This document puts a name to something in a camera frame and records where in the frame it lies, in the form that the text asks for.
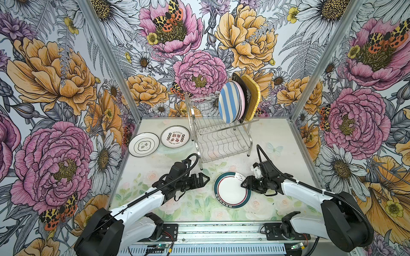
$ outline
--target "floral tablecloth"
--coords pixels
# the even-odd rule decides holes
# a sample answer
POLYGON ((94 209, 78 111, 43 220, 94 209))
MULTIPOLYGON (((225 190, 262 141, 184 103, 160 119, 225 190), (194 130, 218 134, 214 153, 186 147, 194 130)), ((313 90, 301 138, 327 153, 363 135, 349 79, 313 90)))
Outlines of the floral tablecloth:
MULTIPOLYGON (((172 125, 188 127, 188 120, 142 120, 138 133, 152 132, 160 136, 165 128, 172 125)), ((175 202, 171 199, 153 212, 168 222, 280 220, 292 211, 319 215, 320 213, 313 207, 280 194, 266 197, 251 193, 248 203, 236 209, 227 208, 217 201, 213 187, 220 174, 239 172, 244 176, 252 175, 251 165, 258 161, 256 144, 260 144, 268 152, 280 170, 314 185, 286 119, 261 119, 252 124, 251 135, 254 139, 254 146, 250 157, 243 153, 204 164, 202 172, 211 178, 205 187, 187 191, 179 201, 175 202)), ((190 142, 174 150, 161 145, 155 153, 143 158, 130 156, 113 197, 111 208, 124 205, 143 194, 163 174, 169 172, 174 162, 185 159, 193 152, 195 152, 195 146, 193 142, 190 142)), ((193 171, 199 173, 199 167, 195 167, 193 171)))

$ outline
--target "purple flower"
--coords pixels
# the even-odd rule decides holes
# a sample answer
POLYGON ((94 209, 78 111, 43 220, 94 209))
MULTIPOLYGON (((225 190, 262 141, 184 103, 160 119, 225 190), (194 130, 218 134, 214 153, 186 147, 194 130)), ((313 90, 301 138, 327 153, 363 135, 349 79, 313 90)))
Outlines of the purple flower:
POLYGON ((371 157, 389 136, 391 124, 385 113, 380 94, 369 88, 345 88, 330 105, 325 140, 330 147, 336 144, 350 151, 354 159, 371 157))
POLYGON ((257 10, 260 5, 260 0, 240 0, 240 5, 249 5, 249 8, 257 10))
POLYGON ((4 50, 0 50, 0 71, 6 72, 7 61, 10 57, 7 57, 7 54, 4 50))
POLYGON ((410 40, 406 40, 397 48, 390 44, 383 46, 376 53, 370 53, 369 35, 372 33, 386 34, 394 30, 399 23, 390 25, 390 21, 382 23, 371 18, 350 43, 344 75, 349 81, 355 81, 361 86, 371 86, 376 90, 385 90, 402 80, 410 72, 410 40))
POLYGON ((374 232, 373 243, 370 245, 372 254, 382 255, 382 256, 395 256, 394 249, 389 245, 389 243, 384 241, 382 235, 374 232))
POLYGON ((11 41, 22 41, 24 37, 32 40, 37 32, 23 20, 13 18, 9 13, 0 12, 0 34, 7 36, 11 41))
POLYGON ((92 151, 91 139, 71 122, 35 131, 16 153, 19 179, 11 188, 11 201, 42 213, 65 204, 74 193, 81 200, 91 187, 87 175, 92 151))
POLYGON ((190 50, 199 47, 202 40, 203 24, 201 18, 196 19, 192 14, 190 5, 186 7, 179 1, 179 7, 183 11, 182 21, 178 21, 175 28, 170 32, 163 32, 153 23, 153 20, 159 16, 165 16, 168 11, 168 4, 165 7, 158 6, 154 9, 142 8, 139 11, 139 20, 141 22, 140 34, 147 37, 148 43, 152 45, 160 58, 172 58, 175 55, 184 55, 190 50))
POLYGON ((223 61, 201 50, 189 52, 173 67, 175 82, 195 97, 220 91, 228 78, 223 61))
POLYGON ((230 0, 202 0, 200 2, 202 6, 200 13, 207 14, 216 12, 219 16, 222 16, 224 13, 229 12, 229 3, 230 0))
POLYGON ((17 126, 6 115, 0 113, 0 181, 13 162, 13 151, 20 144, 21 136, 17 126))

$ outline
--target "butterfly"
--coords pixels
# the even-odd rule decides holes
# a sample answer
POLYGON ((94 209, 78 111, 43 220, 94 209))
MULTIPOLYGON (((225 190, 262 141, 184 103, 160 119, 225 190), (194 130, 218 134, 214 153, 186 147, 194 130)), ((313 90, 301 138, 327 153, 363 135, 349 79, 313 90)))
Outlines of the butterfly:
POLYGON ((177 21, 182 21, 183 17, 184 11, 179 7, 178 0, 170 0, 165 16, 156 17, 153 19, 153 23, 158 28, 162 28, 162 31, 171 32, 173 26, 177 25, 177 21))
POLYGON ((320 110, 320 115, 321 115, 320 129, 322 131, 330 131, 330 124, 328 121, 329 113, 330 113, 330 104, 327 104, 320 110))
POLYGON ((268 153, 275 153, 277 156, 280 156, 280 153, 283 150, 283 146, 273 147, 273 145, 270 142, 267 143, 267 146, 268 146, 268 150, 267 150, 268 153))
MULTIPOLYGON (((179 86, 178 83, 173 82, 173 83, 172 83, 172 87, 169 89, 169 91, 170 91, 172 94, 176 94, 176 96, 177 96, 178 98, 180 98, 180 99, 182 99, 182 100, 185 100, 185 91, 183 91, 183 90, 181 89, 181 87, 179 86)), ((189 96, 190 98, 193 97, 193 94, 192 94, 192 93, 190 93, 190 92, 187 92, 187 93, 188 93, 188 96, 189 96)))
POLYGON ((386 51, 388 47, 398 48, 408 39, 409 35, 407 32, 409 30, 410 18, 400 23, 393 31, 387 32, 385 35, 378 32, 371 33, 369 35, 369 53, 376 54, 380 50, 386 51))
POLYGON ((78 194, 74 193, 67 202, 57 209, 49 209, 40 214, 40 220, 45 224, 46 231, 52 231, 57 228, 60 222, 65 222, 66 218, 74 216, 78 209, 78 194))

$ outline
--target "dish rack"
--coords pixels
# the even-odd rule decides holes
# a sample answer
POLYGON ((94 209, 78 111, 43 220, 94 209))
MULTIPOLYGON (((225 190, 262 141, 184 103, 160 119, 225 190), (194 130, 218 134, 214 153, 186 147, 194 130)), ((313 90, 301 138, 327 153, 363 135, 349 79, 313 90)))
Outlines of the dish rack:
POLYGON ((224 123, 219 116, 218 99, 219 93, 194 99, 190 99, 185 93, 187 110, 190 110, 189 128, 200 157, 198 164, 201 170, 203 163, 245 152, 250 156, 252 150, 252 137, 249 131, 251 123, 258 121, 258 117, 245 121, 244 115, 232 123, 224 123))

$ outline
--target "white plate with red rim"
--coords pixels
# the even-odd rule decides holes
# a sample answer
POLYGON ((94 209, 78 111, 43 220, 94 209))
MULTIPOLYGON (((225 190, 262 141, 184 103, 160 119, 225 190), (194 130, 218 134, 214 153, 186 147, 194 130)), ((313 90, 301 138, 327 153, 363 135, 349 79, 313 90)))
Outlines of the white plate with red rim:
POLYGON ((178 148, 182 147, 189 141, 189 131, 187 128, 175 125, 165 129, 161 134, 161 143, 165 147, 178 148))
POLYGON ((241 187, 245 177, 237 172, 225 172, 215 181, 214 193, 216 199, 228 208, 244 206, 251 197, 251 191, 241 187))
POLYGON ((128 145, 128 151, 133 156, 144 157, 154 153, 158 146, 158 136, 150 132, 144 132, 132 138, 128 145))

